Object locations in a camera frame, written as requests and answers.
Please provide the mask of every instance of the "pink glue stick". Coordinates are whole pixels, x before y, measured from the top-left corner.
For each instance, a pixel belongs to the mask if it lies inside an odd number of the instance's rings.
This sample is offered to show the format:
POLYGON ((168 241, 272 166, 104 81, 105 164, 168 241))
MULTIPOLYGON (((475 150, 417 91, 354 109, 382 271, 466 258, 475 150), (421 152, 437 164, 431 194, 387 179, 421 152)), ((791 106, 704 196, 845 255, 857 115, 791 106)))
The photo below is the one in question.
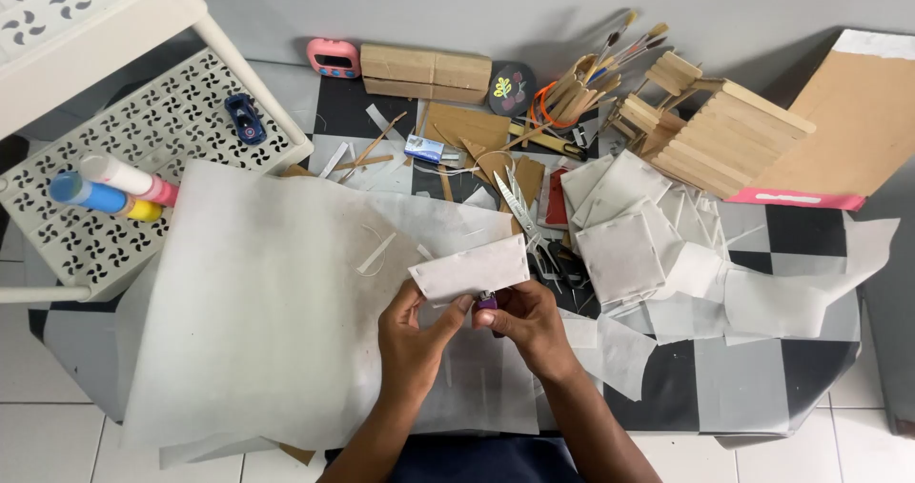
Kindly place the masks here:
POLYGON ((80 175, 146 201, 175 206, 176 185, 157 175, 144 173, 110 154, 86 154, 80 161, 80 175))

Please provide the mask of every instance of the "black and white checkered tablecloth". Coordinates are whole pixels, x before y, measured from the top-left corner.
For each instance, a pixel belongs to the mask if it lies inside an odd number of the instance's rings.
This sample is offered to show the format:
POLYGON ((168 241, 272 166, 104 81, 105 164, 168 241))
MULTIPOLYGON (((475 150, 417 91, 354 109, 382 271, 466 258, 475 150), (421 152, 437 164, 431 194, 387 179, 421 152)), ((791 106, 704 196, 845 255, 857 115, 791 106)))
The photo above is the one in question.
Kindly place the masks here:
MULTIPOLYGON (((312 136, 315 152, 301 163, 312 172, 323 168, 321 160, 326 160, 341 141, 355 141, 358 150, 379 134, 365 112, 371 104, 388 120, 406 111, 407 116, 396 124, 404 137, 417 123, 418 100, 370 96, 360 80, 322 79, 310 68, 267 63, 253 66, 312 136)), ((598 123, 596 112, 582 122, 588 136, 598 123)), ((591 144, 589 159, 610 151, 612 134, 591 144)), ((559 160, 558 154, 535 144, 513 150, 523 151, 547 166, 559 160)), ((419 161, 415 165, 432 168, 419 161)), ((413 194, 426 191, 431 197, 444 198, 437 174, 404 168, 406 175, 398 170, 376 189, 413 194)), ((481 185, 496 196, 494 189, 473 174, 450 178, 457 202, 481 185)), ((726 238, 766 226, 732 244, 733 262, 776 275, 844 270, 840 211, 731 203, 719 203, 718 207, 726 238)), ((48 284, 49 271, 42 264, 27 246, 30 285, 48 284)), ((564 305, 564 299, 568 296, 560 296, 560 305, 574 309, 573 304, 564 305)), ((109 414, 118 409, 112 316, 117 301, 37 303, 30 306, 29 313, 33 334, 43 339, 87 395, 109 414)), ((604 396, 620 423, 631 431, 790 433, 854 362, 860 339, 858 304, 855 292, 832 304, 819 339, 767 339, 726 347, 724 338, 713 338, 658 346, 645 370, 642 401, 632 402, 609 386, 604 387, 604 396)), ((641 333, 652 333, 644 310, 620 322, 641 333)))

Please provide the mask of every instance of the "hand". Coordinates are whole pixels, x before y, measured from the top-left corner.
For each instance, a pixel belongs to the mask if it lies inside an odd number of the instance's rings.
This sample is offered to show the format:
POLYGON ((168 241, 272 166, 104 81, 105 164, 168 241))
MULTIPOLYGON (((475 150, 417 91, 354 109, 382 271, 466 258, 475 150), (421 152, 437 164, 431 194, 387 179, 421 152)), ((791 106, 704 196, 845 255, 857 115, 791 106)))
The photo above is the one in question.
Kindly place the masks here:
POLYGON ((381 398, 394 402, 423 402, 436 380, 442 350, 464 322, 473 297, 454 300, 435 324, 420 331, 419 307, 426 298, 413 278, 404 281, 393 301, 378 317, 378 347, 382 352, 381 398))
POLYGON ((474 311, 474 329, 486 326, 509 337, 541 381, 560 382, 582 370, 548 288, 534 280, 518 283, 497 291, 496 302, 498 310, 474 311))

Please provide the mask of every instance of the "pink digital timer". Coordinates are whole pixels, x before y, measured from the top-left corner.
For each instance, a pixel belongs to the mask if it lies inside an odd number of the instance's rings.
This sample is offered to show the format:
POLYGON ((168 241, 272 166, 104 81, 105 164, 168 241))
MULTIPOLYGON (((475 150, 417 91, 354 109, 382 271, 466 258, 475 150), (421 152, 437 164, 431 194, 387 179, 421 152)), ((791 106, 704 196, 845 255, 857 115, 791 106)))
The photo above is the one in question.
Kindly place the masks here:
POLYGON ((311 68, 322 76, 333 78, 358 78, 359 51, 349 42, 315 38, 305 49, 311 68))

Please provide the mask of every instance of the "painted leaf design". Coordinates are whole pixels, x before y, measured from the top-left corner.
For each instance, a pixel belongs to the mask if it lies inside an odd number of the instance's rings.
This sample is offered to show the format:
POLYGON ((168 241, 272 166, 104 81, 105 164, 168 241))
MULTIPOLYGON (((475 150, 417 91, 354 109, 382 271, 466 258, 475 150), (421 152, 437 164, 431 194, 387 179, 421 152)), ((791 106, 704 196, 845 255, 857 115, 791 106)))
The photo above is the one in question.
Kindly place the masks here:
POLYGON ((492 92, 492 95, 496 97, 508 97, 510 91, 511 83, 508 78, 499 78, 496 83, 496 91, 492 92))

